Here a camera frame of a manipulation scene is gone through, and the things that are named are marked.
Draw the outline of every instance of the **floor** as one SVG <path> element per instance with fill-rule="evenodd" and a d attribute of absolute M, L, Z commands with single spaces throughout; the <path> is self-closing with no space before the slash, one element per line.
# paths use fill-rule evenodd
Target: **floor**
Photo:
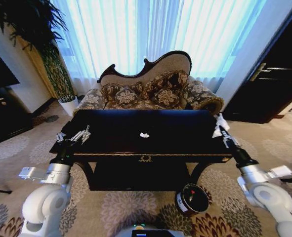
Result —
<path fill-rule="evenodd" d="M 34 120 L 35 128 L 0 143 L 0 237 L 20 232 L 25 198 L 40 184 L 17 177 L 24 166 L 46 169 L 55 134 L 70 119 L 57 102 Z M 261 166 L 270 169 L 286 164 L 292 169 L 292 111 L 269 124 L 230 121 L 230 133 Z M 188 165 L 191 171 L 194 164 Z M 206 213 L 187 218 L 174 205 L 174 192 L 90 192 L 82 171 L 75 165 L 72 201 L 64 211 L 60 231 L 65 237 L 111 237 L 133 223 L 155 223 L 198 237 L 276 237 L 275 222 L 266 211 L 248 204 L 236 179 L 235 163 L 210 166 L 199 184 L 210 207 Z M 292 184 L 276 181 L 292 196 Z"/>

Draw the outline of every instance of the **dark wooden door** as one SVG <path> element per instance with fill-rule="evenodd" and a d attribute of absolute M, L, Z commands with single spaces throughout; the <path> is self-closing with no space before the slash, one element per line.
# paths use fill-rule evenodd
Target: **dark wooden door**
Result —
<path fill-rule="evenodd" d="M 264 52 L 223 115 L 228 120 L 266 123 L 292 101 L 292 19 Z"/>

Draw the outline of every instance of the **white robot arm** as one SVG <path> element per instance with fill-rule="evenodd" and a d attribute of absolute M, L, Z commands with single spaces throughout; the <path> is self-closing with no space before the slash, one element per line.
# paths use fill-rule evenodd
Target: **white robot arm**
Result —
<path fill-rule="evenodd" d="M 70 202 L 73 178 L 70 169 L 73 165 L 71 147 L 82 137 L 82 144 L 90 133 L 78 132 L 73 138 L 64 140 L 65 134 L 59 133 L 57 141 L 61 151 L 50 161 L 47 171 L 35 167 L 24 167 L 19 174 L 24 179 L 38 179 L 45 185 L 34 190 L 23 204 L 25 218 L 19 237 L 61 237 L 59 224 L 63 210 Z"/>
<path fill-rule="evenodd" d="M 268 183 L 270 179 L 291 175 L 292 172 L 286 166 L 265 172 L 223 127 L 219 128 L 225 146 L 232 153 L 236 167 L 240 169 L 238 183 L 250 204 L 271 213 L 277 222 L 280 237 L 292 237 L 292 198 L 281 187 Z"/>

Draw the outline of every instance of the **sofa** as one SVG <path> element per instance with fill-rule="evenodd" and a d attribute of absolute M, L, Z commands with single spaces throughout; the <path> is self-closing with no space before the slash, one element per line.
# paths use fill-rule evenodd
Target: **sofa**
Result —
<path fill-rule="evenodd" d="M 144 59 L 140 73 L 125 76 L 108 67 L 87 92 L 79 110 L 208 110 L 219 113 L 223 99 L 217 97 L 191 73 L 191 58 L 183 51 L 171 51 L 155 62 Z"/>

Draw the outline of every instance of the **white wall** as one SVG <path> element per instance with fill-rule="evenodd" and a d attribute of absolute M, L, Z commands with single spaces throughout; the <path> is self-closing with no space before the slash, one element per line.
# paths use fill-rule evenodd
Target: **white wall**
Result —
<path fill-rule="evenodd" d="M 8 38 L 9 29 L 0 29 L 0 57 L 20 84 L 12 85 L 13 95 L 19 98 L 25 110 L 34 112 L 51 98 L 46 86 L 20 44 L 13 47 Z"/>
<path fill-rule="evenodd" d="M 267 0 L 216 95 L 225 109 L 259 56 L 292 10 L 292 0 Z"/>

